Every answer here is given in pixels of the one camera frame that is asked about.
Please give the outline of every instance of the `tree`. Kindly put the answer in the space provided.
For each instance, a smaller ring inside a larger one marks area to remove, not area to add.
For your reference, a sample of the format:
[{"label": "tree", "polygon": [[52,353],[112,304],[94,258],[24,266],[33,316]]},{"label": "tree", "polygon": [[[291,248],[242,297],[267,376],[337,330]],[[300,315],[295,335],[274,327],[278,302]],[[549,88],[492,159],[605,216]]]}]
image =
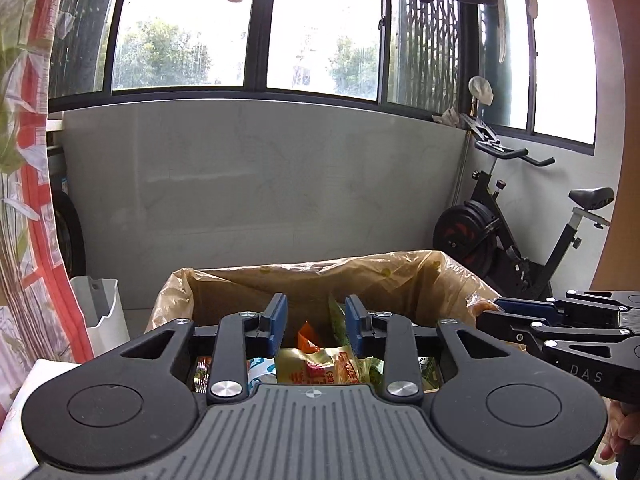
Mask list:
[{"label": "tree", "polygon": [[126,31],[113,65],[114,88],[206,83],[207,46],[177,25],[155,18]]},{"label": "tree", "polygon": [[335,92],[375,99],[378,93],[378,46],[354,46],[345,36],[338,38],[337,51],[330,59]]}]

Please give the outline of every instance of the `white wall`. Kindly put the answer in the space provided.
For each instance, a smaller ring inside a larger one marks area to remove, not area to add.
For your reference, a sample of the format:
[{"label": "white wall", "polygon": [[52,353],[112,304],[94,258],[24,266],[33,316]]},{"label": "white wall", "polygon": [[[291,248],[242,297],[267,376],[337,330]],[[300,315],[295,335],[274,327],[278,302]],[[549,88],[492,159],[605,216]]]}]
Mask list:
[{"label": "white wall", "polygon": [[431,245],[463,132],[366,110],[181,100],[65,113],[87,270],[148,308],[169,273]]},{"label": "white wall", "polygon": [[[498,203],[513,232],[523,255],[544,263],[564,225],[571,217],[575,204],[568,193],[574,188],[609,186],[618,188],[625,131],[625,81],[622,47],[611,0],[588,0],[596,50],[598,86],[598,116],[596,120],[596,147],[594,156],[545,146],[535,142],[504,137],[505,145],[528,148],[538,159],[554,156],[556,163],[547,168],[535,168],[520,160],[498,161],[494,176],[507,183]],[[558,113],[579,113],[563,110]],[[491,158],[470,148],[467,175],[464,180],[466,198],[474,182],[470,172],[488,171]],[[610,219],[613,205],[601,209],[600,214]],[[569,249],[552,280],[555,294],[569,288],[587,289],[596,271],[607,232],[583,221],[578,231],[582,245]]]}]

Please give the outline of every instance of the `window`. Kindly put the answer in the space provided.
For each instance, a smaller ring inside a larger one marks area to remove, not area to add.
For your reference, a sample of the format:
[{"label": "window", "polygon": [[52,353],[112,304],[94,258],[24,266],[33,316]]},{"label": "window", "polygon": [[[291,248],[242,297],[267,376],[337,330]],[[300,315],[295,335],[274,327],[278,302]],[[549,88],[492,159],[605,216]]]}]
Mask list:
[{"label": "window", "polygon": [[480,7],[481,75],[494,90],[492,105],[481,107],[482,118],[500,133],[593,145],[596,67],[587,1],[538,0],[535,20],[528,2],[505,0],[503,63],[498,60],[498,9]]},{"label": "window", "polygon": [[457,2],[392,0],[388,99],[443,113],[458,102]]},{"label": "window", "polygon": [[115,0],[61,0],[51,52],[49,97],[102,90]]},{"label": "window", "polygon": [[252,0],[129,0],[113,88],[242,86]]},{"label": "window", "polygon": [[274,0],[269,88],[375,100],[382,0]]}]

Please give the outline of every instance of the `exercise bike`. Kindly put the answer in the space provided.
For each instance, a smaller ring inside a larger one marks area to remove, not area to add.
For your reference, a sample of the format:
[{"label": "exercise bike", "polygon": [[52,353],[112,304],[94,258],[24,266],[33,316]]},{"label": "exercise bike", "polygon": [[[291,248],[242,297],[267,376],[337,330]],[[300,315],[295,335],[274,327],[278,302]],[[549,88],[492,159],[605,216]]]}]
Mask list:
[{"label": "exercise bike", "polygon": [[582,240],[576,236],[583,218],[590,220],[598,229],[609,226],[609,221],[592,211],[609,205],[614,200],[610,187],[596,189],[574,189],[569,198],[578,207],[564,226],[546,264],[538,264],[520,253],[507,221],[496,202],[506,184],[496,181],[493,192],[489,189],[496,161],[519,158],[537,168],[554,164],[551,157],[535,160],[529,150],[512,150],[500,142],[495,132],[481,120],[462,115],[463,121],[474,138],[474,147],[494,157],[489,173],[475,171],[476,181],[471,199],[462,205],[447,209],[436,223],[433,232],[433,247],[443,251],[463,264],[468,270],[485,280],[502,296],[523,300],[544,300],[551,297],[550,280],[570,246],[577,249]]}]

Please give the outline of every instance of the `silver screw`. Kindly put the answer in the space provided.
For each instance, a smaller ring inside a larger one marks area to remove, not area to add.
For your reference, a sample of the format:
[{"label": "silver screw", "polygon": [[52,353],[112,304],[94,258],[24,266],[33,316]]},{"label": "silver screw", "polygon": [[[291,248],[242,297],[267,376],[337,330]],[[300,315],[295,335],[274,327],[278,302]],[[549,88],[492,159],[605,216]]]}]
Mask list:
[{"label": "silver screw", "polygon": [[409,381],[394,381],[386,390],[396,397],[409,397],[418,393],[418,385]]},{"label": "silver screw", "polygon": [[242,393],[242,386],[235,381],[218,381],[211,385],[211,393],[217,397],[235,397]]}]

